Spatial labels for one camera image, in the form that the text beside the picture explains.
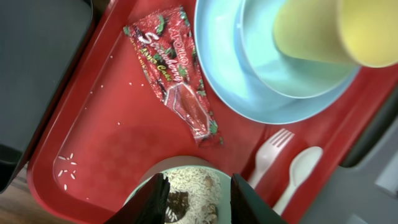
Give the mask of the red strawberry cake wrapper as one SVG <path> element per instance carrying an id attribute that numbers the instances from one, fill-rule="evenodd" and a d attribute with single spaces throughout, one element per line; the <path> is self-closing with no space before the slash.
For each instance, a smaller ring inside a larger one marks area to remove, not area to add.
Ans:
<path id="1" fill-rule="evenodd" d="M 196 144 L 222 144 L 183 6 L 155 11 L 124 26 L 123 32 L 133 44 L 156 97 L 185 121 Z"/>

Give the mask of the green bowl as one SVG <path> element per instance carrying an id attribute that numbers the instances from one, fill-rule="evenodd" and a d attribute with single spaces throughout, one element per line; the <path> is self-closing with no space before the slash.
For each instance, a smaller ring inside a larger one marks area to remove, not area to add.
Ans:
<path id="1" fill-rule="evenodd" d="M 162 173 L 170 183 L 166 223 L 231 224 L 229 175 L 198 157 L 171 157 L 151 167 L 128 199 L 156 173 Z"/>

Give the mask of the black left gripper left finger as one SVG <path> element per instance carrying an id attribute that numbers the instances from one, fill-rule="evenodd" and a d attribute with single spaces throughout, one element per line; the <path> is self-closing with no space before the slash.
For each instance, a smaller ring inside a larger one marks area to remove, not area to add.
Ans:
<path id="1" fill-rule="evenodd" d="M 169 192 L 169 179 L 157 173 L 104 224 L 164 224 Z"/>

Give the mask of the white plastic fork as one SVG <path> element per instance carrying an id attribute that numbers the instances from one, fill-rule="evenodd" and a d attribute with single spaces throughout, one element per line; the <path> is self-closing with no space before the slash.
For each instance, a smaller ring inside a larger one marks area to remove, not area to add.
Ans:
<path id="1" fill-rule="evenodd" d="M 248 183 L 252 188 L 256 188 L 263 175 L 268 171 L 276 160 L 279 153 L 293 139 L 294 133 L 288 129 L 280 129 L 272 135 L 256 152 L 255 168 L 248 179 Z"/>

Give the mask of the white plastic spoon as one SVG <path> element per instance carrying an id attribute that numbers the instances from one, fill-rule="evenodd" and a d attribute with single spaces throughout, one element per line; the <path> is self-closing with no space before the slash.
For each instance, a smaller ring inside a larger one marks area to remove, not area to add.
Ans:
<path id="1" fill-rule="evenodd" d="M 293 159 L 289 167 L 289 184 L 273 207 L 278 215 L 282 215 L 294 193 L 308 179 L 322 155 L 323 149 L 313 146 L 303 150 Z"/>

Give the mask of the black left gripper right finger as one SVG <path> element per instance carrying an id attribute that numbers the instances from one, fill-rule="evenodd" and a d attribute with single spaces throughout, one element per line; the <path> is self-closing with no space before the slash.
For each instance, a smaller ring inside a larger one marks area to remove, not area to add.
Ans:
<path id="1" fill-rule="evenodd" d="M 239 175 L 231 178 L 232 224 L 287 224 Z"/>

